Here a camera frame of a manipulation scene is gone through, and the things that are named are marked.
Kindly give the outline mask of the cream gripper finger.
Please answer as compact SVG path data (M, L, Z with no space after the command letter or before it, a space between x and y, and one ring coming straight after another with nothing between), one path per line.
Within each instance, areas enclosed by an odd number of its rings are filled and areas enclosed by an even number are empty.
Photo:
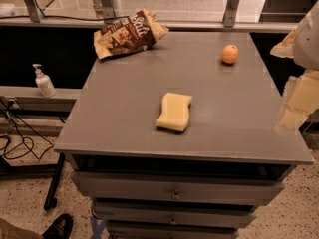
M306 70L300 77L291 76L284 88L278 125L299 129L319 109L319 71Z
M296 35L296 30L292 30L280 43L275 45L271 50L270 54L279 58L290 58L293 59L293 45Z

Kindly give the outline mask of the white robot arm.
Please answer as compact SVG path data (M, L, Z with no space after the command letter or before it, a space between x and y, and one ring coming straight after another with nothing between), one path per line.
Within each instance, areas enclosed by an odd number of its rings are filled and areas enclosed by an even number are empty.
M282 127L298 129L319 109L319 1L270 54L291 58L305 69L286 83L278 121Z

